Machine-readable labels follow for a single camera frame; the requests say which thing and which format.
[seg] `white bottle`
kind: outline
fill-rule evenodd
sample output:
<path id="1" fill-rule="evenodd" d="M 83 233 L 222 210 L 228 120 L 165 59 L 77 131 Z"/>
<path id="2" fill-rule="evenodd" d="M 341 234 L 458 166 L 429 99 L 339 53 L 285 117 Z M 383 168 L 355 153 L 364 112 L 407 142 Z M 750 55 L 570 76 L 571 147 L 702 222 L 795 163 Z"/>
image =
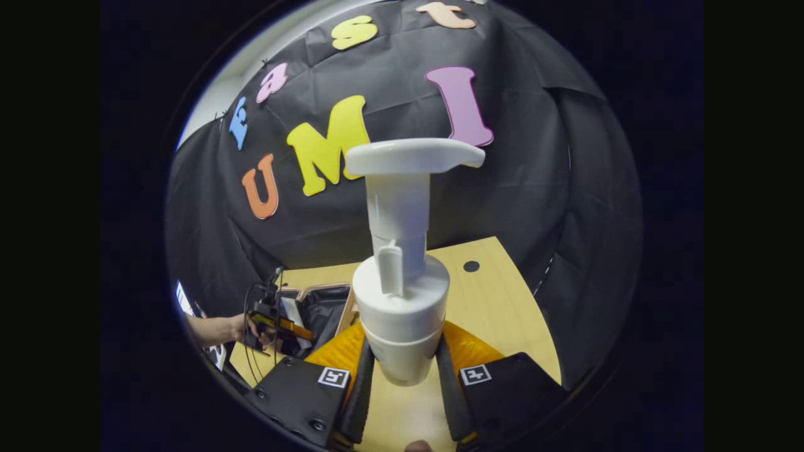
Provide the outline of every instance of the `white bottle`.
<path id="1" fill-rule="evenodd" d="M 352 290 L 371 351 L 393 384 L 425 379 L 441 338 L 449 274 L 426 256 L 430 174 L 478 167 L 486 153 L 447 138 L 409 138 L 356 146 L 347 171 L 366 176 L 374 256 L 355 271 Z"/>

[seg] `wooden table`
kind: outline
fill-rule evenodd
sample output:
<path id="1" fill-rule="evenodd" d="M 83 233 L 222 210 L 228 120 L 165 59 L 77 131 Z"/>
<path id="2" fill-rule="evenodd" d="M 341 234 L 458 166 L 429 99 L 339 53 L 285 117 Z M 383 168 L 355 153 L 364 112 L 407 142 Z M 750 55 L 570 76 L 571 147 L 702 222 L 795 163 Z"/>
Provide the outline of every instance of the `wooden table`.
<path id="1" fill-rule="evenodd" d="M 525 351 L 559 384 L 556 347 L 539 307 L 525 281 L 496 237 L 428 251 L 443 262 L 449 271 L 447 320 L 476 335 L 504 355 Z M 480 269 L 469 273 L 463 269 L 467 261 L 476 261 Z M 285 271 L 289 286 L 307 286 L 334 282 L 351 283 L 359 263 L 317 269 Z M 248 353 L 262 374 L 273 367 L 273 358 Z M 245 348 L 235 345 L 231 362 L 242 377 L 256 385 L 245 359 Z M 374 366 L 371 403 L 363 442 L 355 450 L 402 452 L 417 439 L 430 443 L 435 452 L 454 451 L 449 437 L 436 361 L 427 379 L 412 387 L 401 388 L 385 380 L 378 365 Z"/>

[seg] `human hand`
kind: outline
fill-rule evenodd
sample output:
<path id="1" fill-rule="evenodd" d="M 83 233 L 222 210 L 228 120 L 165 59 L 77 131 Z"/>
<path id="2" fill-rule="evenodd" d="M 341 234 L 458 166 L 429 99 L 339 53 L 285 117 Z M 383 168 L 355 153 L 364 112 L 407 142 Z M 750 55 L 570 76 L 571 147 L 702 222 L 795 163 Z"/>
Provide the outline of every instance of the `human hand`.
<path id="1" fill-rule="evenodd" d="M 237 342 L 243 342 L 243 331 L 245 326 L 248 325 L 248 329 L 251 331 L 253 335 L 255 335 L 262 344 L 262 349 L 265 350 L 268 348 L 268 345 L 271 343 L 271 339 L 268 337 L 269 332 L 273 332 L 273 328 L 267 329 L 264 333 L 260 334 L 257 331 L 256 324 L 245 314 L 238 314 L 234 317 L 230 317 L 229 320 L 232 322 L 232 338 Z"/>

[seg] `letter m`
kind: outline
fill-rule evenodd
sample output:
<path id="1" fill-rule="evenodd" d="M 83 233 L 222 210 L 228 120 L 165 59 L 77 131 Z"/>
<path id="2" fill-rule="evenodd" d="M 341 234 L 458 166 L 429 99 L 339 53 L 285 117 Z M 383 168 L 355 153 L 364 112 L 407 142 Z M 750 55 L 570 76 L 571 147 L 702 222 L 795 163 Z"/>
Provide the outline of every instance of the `letter m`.
<path id="1" fill-rule="evenodd" d="M 310 123 L 305 122 L 290 131 L 288 144 L 296 151 L 296 159 L 304 178 L 302 190 L 307 196 L 324 190 L 326 183 L 318 177 L 315 168 L 331 183 L 340 180 L 341 153 L 346 156 L 349 149 L 368 143 L 366 126 L 363 124 L 363 96 L 352 96 L 335 104 L 330 112 L 330 125 L 326 138 L 322 137 Z M 347 179 L 357 179 L 343 169 Z"/>

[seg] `pump nozzle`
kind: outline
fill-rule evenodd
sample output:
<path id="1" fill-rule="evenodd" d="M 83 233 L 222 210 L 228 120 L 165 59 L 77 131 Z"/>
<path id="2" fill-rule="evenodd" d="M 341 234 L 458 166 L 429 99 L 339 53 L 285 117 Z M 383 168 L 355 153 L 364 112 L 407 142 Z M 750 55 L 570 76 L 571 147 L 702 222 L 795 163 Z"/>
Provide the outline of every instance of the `pump nozzle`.
<path id="1" fill-rule="evenodd" d="M 368 223 L 384 294 L 402 296 L 424 271 L 430 174 L 478 167 L 486 153 L 448 138 L 408 138 L 355 146 L 347 171 L 366 176 Z"/>

